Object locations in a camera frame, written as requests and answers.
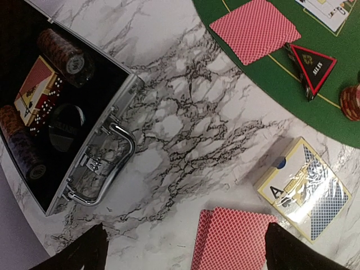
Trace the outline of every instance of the white marble surface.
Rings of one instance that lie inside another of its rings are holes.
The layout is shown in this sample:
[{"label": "white marble surface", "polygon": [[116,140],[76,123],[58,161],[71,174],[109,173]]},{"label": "white marble surface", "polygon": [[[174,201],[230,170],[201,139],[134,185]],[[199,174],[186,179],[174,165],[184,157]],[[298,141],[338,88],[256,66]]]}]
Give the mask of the white marble surface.
[{"label": "white marble surface", "polygon": [[253,183],[291,138],[303,136],[353,194],[312,248],[360,269],[360,151],[305,125],[242,74],[191,0],[66,1],[56,19],[147,86],[123,121],[138,139],[137,153],[97,208],[70,204],[45,218],[0,144],[9,184],[51,255],[103,222],[110,235],[106,269],[189,269],[201,209],[276,214]]}]

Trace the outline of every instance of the case latch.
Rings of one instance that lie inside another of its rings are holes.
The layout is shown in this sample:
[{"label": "case latch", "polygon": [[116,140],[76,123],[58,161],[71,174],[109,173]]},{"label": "case latch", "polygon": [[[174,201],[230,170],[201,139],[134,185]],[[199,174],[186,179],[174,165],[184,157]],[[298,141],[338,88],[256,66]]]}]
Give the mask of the case latch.
[{"label": "case latch", "polygon": [[88,153],[83,155],[79,164],[80,166],[86,166],[89,170],[102,177],[109,176],[110,172],[115,168],[115,164],[112,162],[94,157]]}]

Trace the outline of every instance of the metal handle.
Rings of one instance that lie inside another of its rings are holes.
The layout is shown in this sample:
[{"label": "metal handle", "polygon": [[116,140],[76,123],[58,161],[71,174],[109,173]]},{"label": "metal handle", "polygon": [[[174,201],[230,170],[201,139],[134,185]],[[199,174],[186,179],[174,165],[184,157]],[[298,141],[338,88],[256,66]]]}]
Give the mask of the metal handle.
[{"label": "metal handle", "polygon": [[131,132],[127,131],[126,129],[119,126],[118,123],[112,122],[110,125],[110,130],[113,131],[115,134],[121,136],[129,143],[129,151],[124,155],[124,157],[115,165],[113,170],[110,172],[110,174],[105,179],[100,192],[97,197],[91,198],[84,196],[83,194],[75,191],[70,185],[67,186],[69,193],[67,193],[67,196],[76,201],[79,204],[82,204],[84,206],[96,206],[98,205],[105,197],[107,191],[109,190],[111,184],[113,183],[115,177],[119,174],[121,169],[125,166],[125,164],[129,161],[129,159],[134,155],[136,150],[136,141],[131,134]]}]

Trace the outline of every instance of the black triangle sign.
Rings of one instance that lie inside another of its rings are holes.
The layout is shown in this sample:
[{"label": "black triangle sign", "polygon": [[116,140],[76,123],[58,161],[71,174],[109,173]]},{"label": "black triangle sign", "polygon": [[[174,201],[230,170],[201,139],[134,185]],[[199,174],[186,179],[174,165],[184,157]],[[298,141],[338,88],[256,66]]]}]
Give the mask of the black triangle sign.
[{"label": "black triangle sign", "polygon": [[316,96],[334,68],[336,59],[294,44],[290,44],[290,48],[295,54],[313,95]]}]

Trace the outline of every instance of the green game mat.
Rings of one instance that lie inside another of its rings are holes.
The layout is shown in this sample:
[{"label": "green game mat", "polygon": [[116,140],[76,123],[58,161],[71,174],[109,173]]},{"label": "green game mat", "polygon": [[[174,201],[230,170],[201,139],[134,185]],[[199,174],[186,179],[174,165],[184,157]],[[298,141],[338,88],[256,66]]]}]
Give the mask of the green game mat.
[{"label": "green game mat", "polygon": [[197,13],[207,30],[231,60],[262,90],[296,117],[321,133],[349,146],[360,148],[360,122],[350,121],[340,110],[340,93],[358,84],[360,71],[360,7],[346,1],[349,17],[333,33],[295,0],[270,0],[301,34],[294,44],[337,59],[319,95],[309,102],[305,89],[297,80],[298,71],[282,48],[244,66],[230,47],[211,30],[210,23],[229,13],[247,0],[193,0]]}]

